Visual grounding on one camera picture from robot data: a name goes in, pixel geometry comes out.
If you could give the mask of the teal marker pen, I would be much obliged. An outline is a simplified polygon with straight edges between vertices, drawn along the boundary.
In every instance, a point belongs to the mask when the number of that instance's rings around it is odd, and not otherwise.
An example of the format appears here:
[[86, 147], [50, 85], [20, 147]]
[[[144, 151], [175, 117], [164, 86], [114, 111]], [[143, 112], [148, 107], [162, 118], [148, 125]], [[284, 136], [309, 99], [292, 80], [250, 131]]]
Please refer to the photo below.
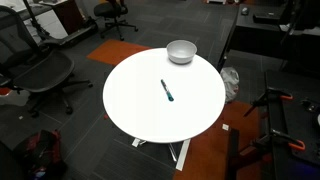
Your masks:
[[163, 79], [161, 79], [161, 84], [162, 84], [162, 86], [163, 86], [163, 88], [164, 88], [164, 90], [165, 90], [165, 92], [166, 92], [166, 95], [167, 95], [167, 97], [168, 97], [168, 100], [171, 101], [171, 102], [173, 102], [173, 101], [174, 101], [174, 98], [173, 98], [171, 92], [169, 91], [169, 89], [168, 89], [168, 87], [167, 87], [167, 85], [166, 85], [166, 83], [165, 83], [165, 81], [164, 81]]

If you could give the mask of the round white table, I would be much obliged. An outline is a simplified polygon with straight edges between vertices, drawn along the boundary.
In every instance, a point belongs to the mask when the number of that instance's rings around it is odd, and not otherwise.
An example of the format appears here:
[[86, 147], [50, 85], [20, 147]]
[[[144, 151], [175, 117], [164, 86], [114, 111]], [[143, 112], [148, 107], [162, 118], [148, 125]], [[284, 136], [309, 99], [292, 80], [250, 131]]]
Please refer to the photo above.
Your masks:
[[[174, 101], [168, 100], [163, 79]], [[225, 105], [225, 86], [219, 72], [196, 55], [184, 65], [171, 62], [164, 48], [138, 52], [121, 61], [104, 83], [103, 105], [112, 122], [141, 142], [181, 143], [171, 156], [184, 166], [191, 139], [210, 128]]]

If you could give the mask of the white bowl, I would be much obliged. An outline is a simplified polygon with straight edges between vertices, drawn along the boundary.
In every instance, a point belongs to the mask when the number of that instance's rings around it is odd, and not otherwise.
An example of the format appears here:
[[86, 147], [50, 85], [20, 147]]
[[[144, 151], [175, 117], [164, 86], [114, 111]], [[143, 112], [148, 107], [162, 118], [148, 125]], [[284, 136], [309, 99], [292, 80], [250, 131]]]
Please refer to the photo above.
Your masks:
[[168, 58], [176, 64], [191, 62], [197, 52], [197, 47], [187, 40], [175, 40], [166, 46]]

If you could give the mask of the white plastic bag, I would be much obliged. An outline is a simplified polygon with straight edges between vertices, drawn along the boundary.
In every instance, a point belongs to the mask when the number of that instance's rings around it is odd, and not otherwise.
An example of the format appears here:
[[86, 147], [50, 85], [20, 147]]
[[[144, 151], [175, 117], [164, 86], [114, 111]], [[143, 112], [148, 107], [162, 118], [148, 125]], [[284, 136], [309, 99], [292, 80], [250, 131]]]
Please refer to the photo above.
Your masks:
[[221, 70], [220, 75], [225, 86], [225, 102], [233, 101], [239, 91], [239, 74], [233, 67], [225, 67]]

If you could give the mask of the black office chair far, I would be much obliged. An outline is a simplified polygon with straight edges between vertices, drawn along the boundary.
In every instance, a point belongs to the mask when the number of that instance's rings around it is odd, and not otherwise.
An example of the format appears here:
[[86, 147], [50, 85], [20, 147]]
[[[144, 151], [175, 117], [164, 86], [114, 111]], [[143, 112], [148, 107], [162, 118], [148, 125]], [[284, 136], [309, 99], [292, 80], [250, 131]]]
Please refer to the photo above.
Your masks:
[[104, 0], [94, 7], [94, 15], [96, 17], [103, 17], [105, 20], [105, 28], [100, 31], [100, 37], [104, 38], [105, 33], [112, 28], [116, 28], [121, 41], [124, 40], [121, 26], [132, 27], [135, 32], [138, 28], [135, 25], [129, 24], [126, 20], [118, 21], [118, 18], [128, 13], [128, 7], [124, 0]]

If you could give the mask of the black orange clamp upper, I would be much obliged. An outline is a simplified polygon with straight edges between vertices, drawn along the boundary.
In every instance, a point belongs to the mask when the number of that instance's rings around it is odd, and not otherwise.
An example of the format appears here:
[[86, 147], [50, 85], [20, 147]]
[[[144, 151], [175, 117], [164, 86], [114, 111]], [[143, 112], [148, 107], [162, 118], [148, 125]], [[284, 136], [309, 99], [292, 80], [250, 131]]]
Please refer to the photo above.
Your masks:
[[247, 117], [255, 108], [265, 106], [269, 102], [269, 95], [275, 95], [281, 100], [292, 100], [293, 95], [281, 89], [268, 87], [256, 100], [251, 102], [251, 107], [246, 111], [244, 117]]

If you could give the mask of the black orange clamp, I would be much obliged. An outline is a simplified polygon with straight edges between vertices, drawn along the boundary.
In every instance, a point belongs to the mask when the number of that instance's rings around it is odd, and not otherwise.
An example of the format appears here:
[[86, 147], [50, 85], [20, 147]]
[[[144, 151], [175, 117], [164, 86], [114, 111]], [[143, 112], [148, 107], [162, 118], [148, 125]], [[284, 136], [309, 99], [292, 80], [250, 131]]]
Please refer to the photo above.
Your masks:
[[261, 151], [268, 151], [272, 148], [273, 140], [275, 140], [277, 143], [287, 145], [295, 151], [304, 151], [306, 149], [303, 141], [295, 139], [290, 135], [275, 129], [270, 129], [269, 133], [252, 140], [250, 145]]
[[246, 111], [244, 117], [247, 117], [255, 108], [265, 106], [269, 102], [269, 95], [275, 95], [281, 100], [292, 100], [293, 95], [281, 89], [268, 87], [256, 100], [251, 102], [251, 107]]

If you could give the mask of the computer mouse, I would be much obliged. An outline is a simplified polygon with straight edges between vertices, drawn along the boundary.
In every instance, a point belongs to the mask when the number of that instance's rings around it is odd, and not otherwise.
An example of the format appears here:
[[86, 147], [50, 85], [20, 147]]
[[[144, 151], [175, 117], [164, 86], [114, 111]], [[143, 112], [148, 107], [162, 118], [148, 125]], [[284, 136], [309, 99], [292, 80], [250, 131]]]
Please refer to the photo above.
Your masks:
[[248, 15], [249, 14], [249, 8], [247, 8], [247, 7], [242, 8], [241, 14], [242, 15]]

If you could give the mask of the black desk top right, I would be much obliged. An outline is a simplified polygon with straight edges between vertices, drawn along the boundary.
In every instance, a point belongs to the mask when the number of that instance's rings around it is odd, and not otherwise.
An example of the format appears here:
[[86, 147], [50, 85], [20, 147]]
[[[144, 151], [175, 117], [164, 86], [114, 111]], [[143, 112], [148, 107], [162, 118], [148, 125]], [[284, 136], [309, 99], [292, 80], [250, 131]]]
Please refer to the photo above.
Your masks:
[[[242, 8], [249, 8], [248, 15], [242, 15]], [[253, 21], [255, 13], [279, 13], [280, 7], [240, 5], [236, 19], [229, 32], [226, 44], [217, 64], [217, 70], [221, 71], [230, 50], [251, 53], [275, 59], [294, 62], [298, 54], [308, 56], [315, 54], [319, 47], [319, 35], [308, 32], [302, 35], [293, 35], [282, 42], [285, 32], [275, 24], [261, 24]]]

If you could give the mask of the black box on desk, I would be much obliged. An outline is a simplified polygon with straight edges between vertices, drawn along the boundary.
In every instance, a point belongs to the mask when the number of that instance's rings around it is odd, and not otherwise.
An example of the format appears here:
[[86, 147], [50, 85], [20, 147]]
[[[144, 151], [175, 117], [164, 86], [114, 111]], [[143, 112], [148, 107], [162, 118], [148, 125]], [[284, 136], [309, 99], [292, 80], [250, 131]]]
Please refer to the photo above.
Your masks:
[[261, 24], [277, 24], [280, 17], [274, 13], [255, 13], [253, 21]]

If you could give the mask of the black workbench right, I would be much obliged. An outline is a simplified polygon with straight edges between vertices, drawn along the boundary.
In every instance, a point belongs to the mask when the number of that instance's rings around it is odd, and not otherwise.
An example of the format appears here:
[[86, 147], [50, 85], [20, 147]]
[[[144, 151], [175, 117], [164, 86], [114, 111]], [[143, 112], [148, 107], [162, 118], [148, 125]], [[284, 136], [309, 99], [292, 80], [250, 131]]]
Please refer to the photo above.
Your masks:
[[275, 180], [320, 180], [319, 168], [319, 81], [299, 75], [267, 71], [266, 88], [273, 87], [293, 95], [281, 100], [269, 95], [269, 127], [305, 143], [304, 151], [272, 141]]

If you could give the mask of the red and black backpack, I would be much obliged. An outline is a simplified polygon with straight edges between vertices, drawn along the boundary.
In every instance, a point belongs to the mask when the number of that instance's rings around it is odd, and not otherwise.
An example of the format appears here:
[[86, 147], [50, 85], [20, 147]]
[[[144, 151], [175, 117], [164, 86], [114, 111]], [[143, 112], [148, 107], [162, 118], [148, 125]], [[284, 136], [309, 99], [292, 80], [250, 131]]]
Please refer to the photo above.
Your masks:
[[36, 132], [20, 142], [13, 152], [23, 165], [27, 180], [62, 180], [67, 170], [58, 130]]

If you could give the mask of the black mesh office chair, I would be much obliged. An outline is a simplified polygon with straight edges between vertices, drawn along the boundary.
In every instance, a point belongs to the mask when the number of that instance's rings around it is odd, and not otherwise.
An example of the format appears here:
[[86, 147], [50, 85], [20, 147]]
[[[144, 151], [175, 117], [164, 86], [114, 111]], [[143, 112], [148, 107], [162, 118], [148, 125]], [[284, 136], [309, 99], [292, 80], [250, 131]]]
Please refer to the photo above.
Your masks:
[[32, 117], [39, 115], [40, 106], [50, 94], [61, 97], [67, 114], [73, 108], [65, 96], [64, 88], [77, 84], [92, 87], [90, 80], [70, 81], [75, 63], [57, 50], [43, 50], [31, 37], [21, 16], [15, 10], [0, 6], [1, 86], [28, 91], [36, 97], [28, 110]]

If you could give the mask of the black orange clamp lower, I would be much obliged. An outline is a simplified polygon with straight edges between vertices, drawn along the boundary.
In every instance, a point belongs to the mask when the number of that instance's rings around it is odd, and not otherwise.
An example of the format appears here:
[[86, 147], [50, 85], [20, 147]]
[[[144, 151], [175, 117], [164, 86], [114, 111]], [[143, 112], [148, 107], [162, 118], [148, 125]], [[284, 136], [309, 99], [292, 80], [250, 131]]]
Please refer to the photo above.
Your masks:
[[270, 129], [269, 133], [252, 140], [250, 145], [261, 151], [268, 151], [272, 148], [273, 140], [275, 140], [277, 143], [287, 145], [295, 151], [304, 151], [306, 149], [303, 141], [295, 139], [290, 135], [275, 129]]

